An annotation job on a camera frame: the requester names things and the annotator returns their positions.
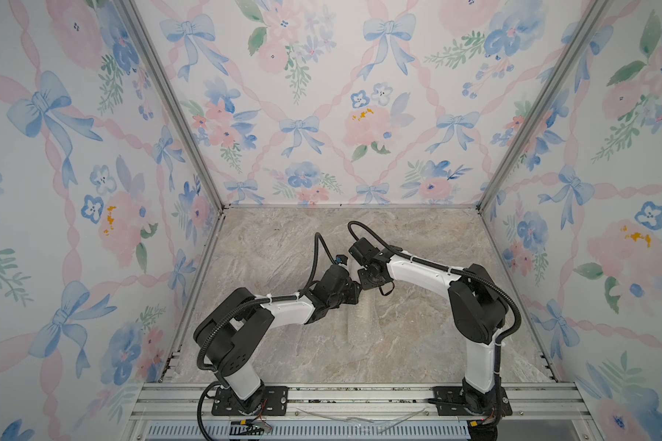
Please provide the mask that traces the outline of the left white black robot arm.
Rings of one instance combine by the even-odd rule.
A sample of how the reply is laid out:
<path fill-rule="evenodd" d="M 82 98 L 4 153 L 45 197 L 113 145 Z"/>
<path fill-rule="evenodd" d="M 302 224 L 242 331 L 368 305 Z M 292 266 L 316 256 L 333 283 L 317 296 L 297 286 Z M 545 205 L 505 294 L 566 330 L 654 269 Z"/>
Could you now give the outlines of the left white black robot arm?
<path fill-rule="evenodd" d="M 360 283 L 341 264 L 330 266 L 321 279 L 310 279 L 293 294 L 259 297 L 247 288 L 234 290 L 193 333 L 199 346 L 197 368 L 211 371 L 250 411 L 262 400 L 264 381 L 252 356 L 266 333 L 288 325 L 315 323 L 343 304 L 360 301 Z"/>

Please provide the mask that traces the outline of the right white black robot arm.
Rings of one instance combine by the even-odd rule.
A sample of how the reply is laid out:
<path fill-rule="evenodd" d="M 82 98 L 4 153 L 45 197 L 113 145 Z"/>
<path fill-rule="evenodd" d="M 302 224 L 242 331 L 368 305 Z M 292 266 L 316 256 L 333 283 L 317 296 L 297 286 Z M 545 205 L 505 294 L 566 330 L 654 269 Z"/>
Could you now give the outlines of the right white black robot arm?
<path fill-rule="evenodd" d="M 522 324 L 520 310 L 483 266 L 444 266 L 398 249 L 383 250 L 360 238 L 349 248 L 360 265 L 363 290 L 404 281 L 447 299 L 456 329 L 466 339 L 463 397 L 473 413 L 501 404 L 500 347 Z"/>

